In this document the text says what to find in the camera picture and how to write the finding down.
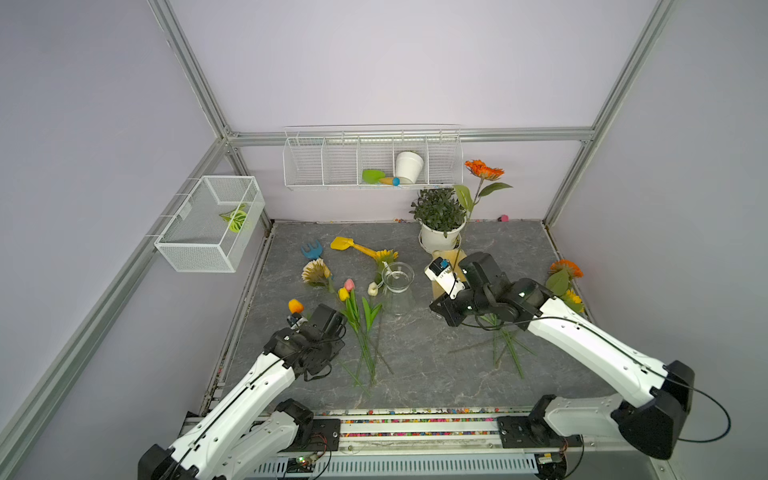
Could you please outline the clear glass vase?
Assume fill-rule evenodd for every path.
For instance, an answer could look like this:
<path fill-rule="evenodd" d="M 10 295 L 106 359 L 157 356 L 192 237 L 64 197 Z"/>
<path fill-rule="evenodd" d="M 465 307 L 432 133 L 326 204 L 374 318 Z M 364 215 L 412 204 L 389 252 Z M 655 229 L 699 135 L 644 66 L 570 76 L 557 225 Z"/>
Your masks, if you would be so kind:
<path fill-rule="evenodd" d="M 414 271 L 404 262 L 386 264 L 382 272 L 384 286 L 384 310 L 401 317 L 409 314 L 415 307 L 415 298 L 411 286 Z"/>

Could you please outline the orange tulip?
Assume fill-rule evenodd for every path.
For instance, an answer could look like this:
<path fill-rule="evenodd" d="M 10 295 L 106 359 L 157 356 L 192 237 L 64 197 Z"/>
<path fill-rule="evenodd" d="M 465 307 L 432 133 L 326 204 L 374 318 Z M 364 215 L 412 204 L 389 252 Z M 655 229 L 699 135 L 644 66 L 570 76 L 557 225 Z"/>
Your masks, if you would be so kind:
<path fill-rule="evenodd" d="M 330 334 L 342 324 L 345 324 L 348 330 L 347 316 L 343 312 L 339 312 L 325 304 L 319 304 L 313 312 L 306 313 L 304 305 L 299 300 L 292 299 L 289 301 L 289 315 L 294 312 L 302 312 L 303 315 L 308 318 L 308 322 L 304 324 L 302 328 L 305 326 L 315 326 L 316 328 L 321 329 L 324 333 Z M 291 330 L 291 334 L 288 335 L 288 342 L 290 342 L 292 345 L 296 344 L 296 353 L 289 355 L 289 359 L 292 361 L 292 363 L 298 359 L 301 348 L 301 337 L 299 335 L 299 331 L 296 332 Z M 303 375 L 303 377 L 305 381 L 314 381 L 320 380 L 329 375 Z"/>

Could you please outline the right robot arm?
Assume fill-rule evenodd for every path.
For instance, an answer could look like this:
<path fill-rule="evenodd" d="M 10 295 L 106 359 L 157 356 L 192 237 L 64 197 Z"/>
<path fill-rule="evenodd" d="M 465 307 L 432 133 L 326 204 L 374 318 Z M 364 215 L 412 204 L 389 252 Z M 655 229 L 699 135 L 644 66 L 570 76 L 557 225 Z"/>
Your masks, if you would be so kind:
<path fill-rule="evenodd" d="M 451 327 L 468 316 L 494 315 L 569 354 L 607 382 L 611 396 L 568 399 L 549 396 L 532 415 L 561 437 L 620 437 L 641 453 L 671 458 L 692 408 L 695 373 L 629 347 L 585 321 L 551 290 L 530 279 L 511 281 L 488 253 L 476 252 L 458 265 L 437 257 L 425 267 L 442 294 L 430 308 Z"/>

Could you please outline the yellow fluted vase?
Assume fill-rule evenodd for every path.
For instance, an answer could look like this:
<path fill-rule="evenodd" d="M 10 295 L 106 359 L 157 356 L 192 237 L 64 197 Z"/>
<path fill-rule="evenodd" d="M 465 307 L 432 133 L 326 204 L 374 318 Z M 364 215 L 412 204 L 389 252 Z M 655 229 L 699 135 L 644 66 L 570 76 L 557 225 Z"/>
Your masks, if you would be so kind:
<path fill-rule="evenodd" d="M 432 262 L 436 264 L 436 273 L 433 265 L 425 268 L 425 274 L 431 281 L 433 299 L 437 299 L 446 293 L 448 287 L 449 296 L 455 298 L 459 291 L 465 289 L 466 276 L 458 267 L 458 263 L 466 257 L 461 249 L 438 250 L 432 252 Z"/>

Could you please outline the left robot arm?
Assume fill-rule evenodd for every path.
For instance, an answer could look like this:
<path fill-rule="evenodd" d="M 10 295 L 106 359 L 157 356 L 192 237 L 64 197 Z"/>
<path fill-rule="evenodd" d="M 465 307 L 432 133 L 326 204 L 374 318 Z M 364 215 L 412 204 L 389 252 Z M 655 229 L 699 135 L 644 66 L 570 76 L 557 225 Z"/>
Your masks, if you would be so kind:
<path fill-rule="evenodd" d="M 297 379 L 323 378 L 344 347 L 346 317 L 320 304 L 293 313 L 239 383 L 199 423 L 169 447 L 151 446 L 138 462 L 139 479 L 244 479 L 286 449 L 330 449 L 313 430 L 314 413 L 288 399 L 258 423 L 265 409 Z"/>

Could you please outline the cream gerbera flower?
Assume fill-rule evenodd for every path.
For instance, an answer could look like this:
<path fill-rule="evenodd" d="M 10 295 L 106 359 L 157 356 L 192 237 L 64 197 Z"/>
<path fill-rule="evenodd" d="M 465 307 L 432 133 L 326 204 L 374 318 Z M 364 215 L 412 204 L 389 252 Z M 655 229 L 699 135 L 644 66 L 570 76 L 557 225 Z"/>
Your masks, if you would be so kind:
<path fill-rule="evenodd" d="M 307 285 L 334 291 L 333 274 L 322 258 L 309 261 L 302 269 L 301 279 Z"/>

